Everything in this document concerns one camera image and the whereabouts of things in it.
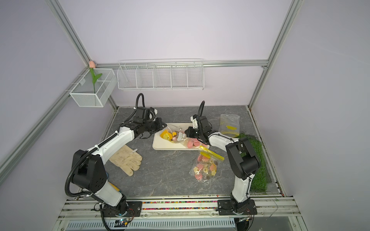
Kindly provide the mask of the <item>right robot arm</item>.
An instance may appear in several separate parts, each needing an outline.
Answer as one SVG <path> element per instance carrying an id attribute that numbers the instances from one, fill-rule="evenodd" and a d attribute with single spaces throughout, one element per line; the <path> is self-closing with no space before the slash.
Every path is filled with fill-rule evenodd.
<path id="1" fill-rule="evenodd" d="M 226 152 L 235 175 L 230 199 L 219 200 L 216 211 L 220 215 L 256 215 L 256 205 L 250 197 L 250 188 L 261 161 L 248 138 L 231 138 L 214 130 L 207 117 L 202 115 L 204 105 L 205 102 L 202 101 L 198 113 L 191 117 L 192 126 L 185 134 Z"/>

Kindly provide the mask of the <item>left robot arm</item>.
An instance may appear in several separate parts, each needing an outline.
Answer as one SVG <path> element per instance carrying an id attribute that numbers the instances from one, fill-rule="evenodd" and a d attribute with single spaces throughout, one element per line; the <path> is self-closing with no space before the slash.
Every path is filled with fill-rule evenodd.
<path id="1" fill-rule="evenodd" d="M 129 211 L 126 196 L 110 184 L 105 164 L 115 154 L 122 154 L 123 147 L 144 134 L 153 135 L 166 127 L 153 107 L 139 106 L 144 103 L 143 93 L 138 94 L 133 113 L 123 121 L 119 129 L 101 143 L 73 155 L 64 191 L 68 197 L 89 196 L 100 203 L 102 208 L 112 210 L 116 216 Z"/>

